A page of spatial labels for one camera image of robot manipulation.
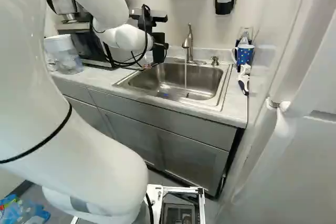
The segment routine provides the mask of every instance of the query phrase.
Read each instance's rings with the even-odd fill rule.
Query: gray countertop
[[[198,116],[199,118],[232,125],[239,128],[246,127],[247,97],[243,95],[237,83],[238,73],[235,68],[233,68],[231,72],[223,108],[221,111],[205,110],[176,101],[152,97],[140,92],[134,95],[134,92],[113,86],[113,84],[134,73],[134,71],[135,70],[129,69],[116,69],[110,71],[99,68],[84,67],[84,71],[77,74],[62,74],[59,72],[52,72],[51,75],[54,78],[79,84],[89,89],[117,95],[119,97],[155,105],[193,116]]]

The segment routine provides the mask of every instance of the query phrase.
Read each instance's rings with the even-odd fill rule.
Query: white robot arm
[[[125,0],[76,0],[90,12],[96,35],[110,47],[129,51],[145,48],[145,32],[126,24],[129,10]],[[146,50],[151,50],[153,38],[147,34]]]
[[[124,0],[77,1],[107,27],[129,16]],[[0,167],[66,195],[70,205],[85,204],[81,218],[130,224],[146,194],[147,167],[89,126],[56,88],[44,63],[45,2],[0,0]]]

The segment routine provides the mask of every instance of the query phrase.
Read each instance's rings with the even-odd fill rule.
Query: white refrigerator
[[[217,223],[336,223],[336,0],[267,0]]]

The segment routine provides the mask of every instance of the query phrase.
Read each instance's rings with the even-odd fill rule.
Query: stainless steel sink
[[[154,97],[221,110],[229,70],[231,65],[224,63],[213,67],[209,63],[185,65],[164,62],[151,69],[135,72],[115,86],[144,92]]]

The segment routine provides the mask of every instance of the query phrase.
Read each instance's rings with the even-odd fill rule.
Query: blue mug
[[[232,49],[231,56],[237,67],[240,65],[244,65],[245,63],[251,65],[253,52],[253,45],[241,44],[238,45],[238,47]]]

